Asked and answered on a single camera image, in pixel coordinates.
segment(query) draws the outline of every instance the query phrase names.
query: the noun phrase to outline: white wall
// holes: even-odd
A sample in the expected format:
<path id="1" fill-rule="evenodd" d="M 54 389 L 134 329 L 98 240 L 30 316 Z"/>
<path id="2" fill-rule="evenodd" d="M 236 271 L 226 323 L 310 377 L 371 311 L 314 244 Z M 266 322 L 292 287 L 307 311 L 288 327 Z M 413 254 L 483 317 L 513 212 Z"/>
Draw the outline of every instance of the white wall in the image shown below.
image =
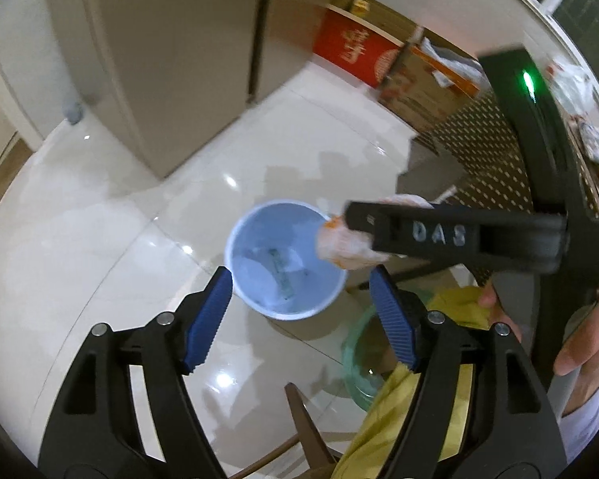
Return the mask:
<path id="1" fill-rule="evenodd" d="M 13 90 L 5 81 L 0 71 L 0 109 L 7 120 L 13 124 L 18 135 L 23 139 L 32 151 L 37 151 L 45 140 L 31 122 L 29 116 L 24 112 L 20 103 L 16 100 Z"/>
<path id="2" fill-rule="evenodd" d="M 0 71 L 42 137 L 63 120 L 65 102 L 77 95 L 46 0 L 0 0 Z"/>
<path id="3" fill-rule="evenodd" d="M 523 44 L 538 65 L 569 57 L 557 37 L 522 0 L 378 0 L 471 55 Z M 591 113 L 599 126 L 599 110 Z"/>

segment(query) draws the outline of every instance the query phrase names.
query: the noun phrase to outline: green plastic bowl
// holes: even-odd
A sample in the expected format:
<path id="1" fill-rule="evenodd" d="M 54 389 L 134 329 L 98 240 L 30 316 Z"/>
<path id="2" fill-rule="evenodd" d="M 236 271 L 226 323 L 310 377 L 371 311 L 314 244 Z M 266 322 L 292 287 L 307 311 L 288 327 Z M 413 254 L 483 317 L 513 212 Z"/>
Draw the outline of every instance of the green plastic bowl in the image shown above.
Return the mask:
<path id="1" fill-rule="evenodd" d="M 409 289 L 424 304 L 433 293 Z M 388 339 L 379 321 L 375 306 L 371 306 L 351 328 L 342 347 L 343 380 L 353 401 L 365 411 L 384 385 L 384 379 L 374 368 L 380 363 L 388 348 Z"/>

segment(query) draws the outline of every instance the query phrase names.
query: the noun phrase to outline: yellow cloth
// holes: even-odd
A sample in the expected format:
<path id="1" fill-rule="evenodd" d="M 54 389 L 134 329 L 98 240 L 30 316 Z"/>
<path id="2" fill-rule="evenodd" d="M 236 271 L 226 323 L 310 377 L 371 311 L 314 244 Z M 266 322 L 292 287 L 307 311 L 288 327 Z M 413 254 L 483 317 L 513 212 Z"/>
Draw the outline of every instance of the yellow cloth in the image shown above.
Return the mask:
<path id="1" fill-rule="evenodd" d="M 443 291 L 433 297 L 429 310 L 444 312 L 457 324 L 488 329 L 488 312 L 477 305 L 481 288 L 467 287 Z M 439 460 L 459 452 L 472 384 L 473 367 L 460 367 L 453 414 Z M 377 393 L 359 432 L 337 464 L 331 479 L 368 479 L 377 477 L 399 435 L 421 375 L 412 374 L 398 364 Z"/>

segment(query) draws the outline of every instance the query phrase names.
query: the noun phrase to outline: green led light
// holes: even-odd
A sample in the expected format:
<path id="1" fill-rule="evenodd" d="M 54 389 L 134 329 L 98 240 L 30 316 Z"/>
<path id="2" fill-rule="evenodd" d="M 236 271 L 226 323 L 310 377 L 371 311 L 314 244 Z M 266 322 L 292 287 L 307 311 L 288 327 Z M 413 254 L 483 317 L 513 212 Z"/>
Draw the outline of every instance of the green led light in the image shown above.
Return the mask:
<path id="1" fill-rule="evenodd" d="M 530 98 L 537 102 L 535 99 L 535 83 L 528 72 L 524 72 L 524 82 L 526 84 L 526 88 L 528 88 L 528 93 L 530 93 Z"/>

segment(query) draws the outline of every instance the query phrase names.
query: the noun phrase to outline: human hand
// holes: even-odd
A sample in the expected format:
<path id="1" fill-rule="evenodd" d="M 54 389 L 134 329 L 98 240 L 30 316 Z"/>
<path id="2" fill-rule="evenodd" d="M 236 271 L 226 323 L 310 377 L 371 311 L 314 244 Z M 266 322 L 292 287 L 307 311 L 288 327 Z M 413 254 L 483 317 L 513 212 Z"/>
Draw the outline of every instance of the human hand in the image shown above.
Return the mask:
<path id="1" fill-rule="evenodd" d="M 489 282 L 479 298 L 479 305 L 490 310 L 489 322 L 506 323 L 521 341 L 521 329 L 506 315 L 494 286 Z M 575 390 L 566 406 L 572 412 L 599 388 L 599 303 L 577 330 L 566 340 L 554 361 L 554 373 L 563 376 L 581 366 Z"/>

